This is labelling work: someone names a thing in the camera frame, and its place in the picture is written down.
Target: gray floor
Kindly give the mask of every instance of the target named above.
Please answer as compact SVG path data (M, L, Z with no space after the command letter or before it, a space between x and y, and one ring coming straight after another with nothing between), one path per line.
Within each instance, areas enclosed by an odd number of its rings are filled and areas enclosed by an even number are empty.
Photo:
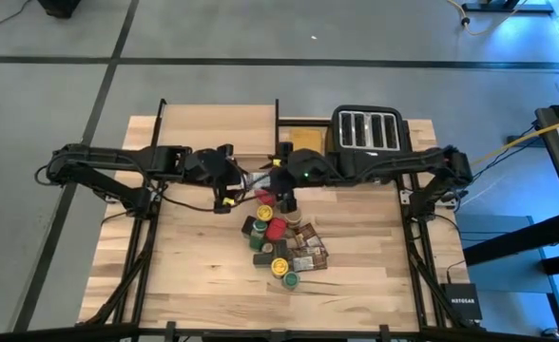
M20 4L0 0L0 18ZM110 56L128 5L83 0L72 19L59 21L33 2L0 27L0 55ZM559 62L559 33L547 16L515 16L478 38L459 33L457 18L442 0L143 0L123 55ZM483 28L501 16L472 18ZM36 185L32 173L51 150L79 141L105 69L0 65L0 332L11 322L59 194ZM93 143L120 146L128 117L154 114L162 97L176 104L279 98L282 116L328 117L342 104L392 106L405 118L433 119L440 143L475 158L528 128L535 108L559 103L559 71L119 66ZM559 212L557 184L547 154L527 150L475 184L462 211L544 219ZM507 198L508 190L519 195ZM544 196L556 199L553 207L542 205ZM32 328L74 323L103 213L80 188Z

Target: yellow label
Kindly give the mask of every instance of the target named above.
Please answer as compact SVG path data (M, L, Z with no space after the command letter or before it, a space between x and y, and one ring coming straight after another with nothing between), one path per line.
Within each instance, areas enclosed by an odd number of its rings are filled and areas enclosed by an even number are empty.
M268 205L261 205L257 209L257 217L263 221L269 221L273 218L273 209Z
M288 261L286 259L278 257L273 259L271 262L271 272L274 276L283 276L288 273Z

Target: wooden table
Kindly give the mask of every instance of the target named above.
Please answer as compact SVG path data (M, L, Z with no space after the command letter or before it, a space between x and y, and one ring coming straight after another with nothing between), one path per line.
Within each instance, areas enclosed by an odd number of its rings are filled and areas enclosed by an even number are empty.
M273 153L274 113L271 105L168 105L159 144L202 148L233 143L240 164L252 169ZM148 145L153 123L153 116L132 116L123 148ZM409 120L409 125L414 150L435 145L431 121ZM287 139L288 128L281 127L279 137ZM116 178L131 186L142 181L136 173L118 172ZM431 175L420 179L425 184ZM201 207L213 202L210 189L193 186L172 184L166 194ZM380 324L387 324L391 332L418 331L395 184L298 189L297 199L303 222L313 223L330 256L327 270L300 273L293 292L284 290L269 270L252 265L253 252L240 228L255 213L255 202L229 215L163 203L141 327L164 328L167 321L176 321L183 329L378 332ZM121 211L120 205L109 205L106 216ZM454 219L449 210L437 213ZM131 227L132 218L125 217L102 227L80 320L91 317L120 282ZM447 267L463 260L461 243L445 220L429 222L429 230L442 282ZM468 281L464 264L451 271L454 282ZM431 293L421 282L428 323L433 324Z

